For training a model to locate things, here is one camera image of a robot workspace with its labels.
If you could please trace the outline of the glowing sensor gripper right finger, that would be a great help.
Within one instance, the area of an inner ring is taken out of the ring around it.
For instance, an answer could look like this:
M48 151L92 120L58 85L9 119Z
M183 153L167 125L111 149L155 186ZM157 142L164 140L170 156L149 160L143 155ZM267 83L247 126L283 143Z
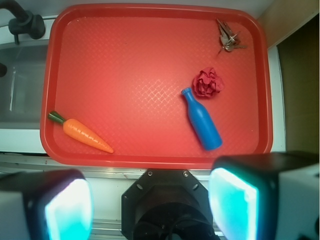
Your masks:
M208 200L228 240L317 240L320 156L303 151L221 156Z

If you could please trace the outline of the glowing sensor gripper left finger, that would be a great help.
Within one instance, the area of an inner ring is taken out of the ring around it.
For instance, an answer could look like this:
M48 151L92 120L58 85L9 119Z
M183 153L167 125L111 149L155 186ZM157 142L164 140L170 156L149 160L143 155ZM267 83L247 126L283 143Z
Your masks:
M2 240L87 240L93 194L77 169L0 176Z

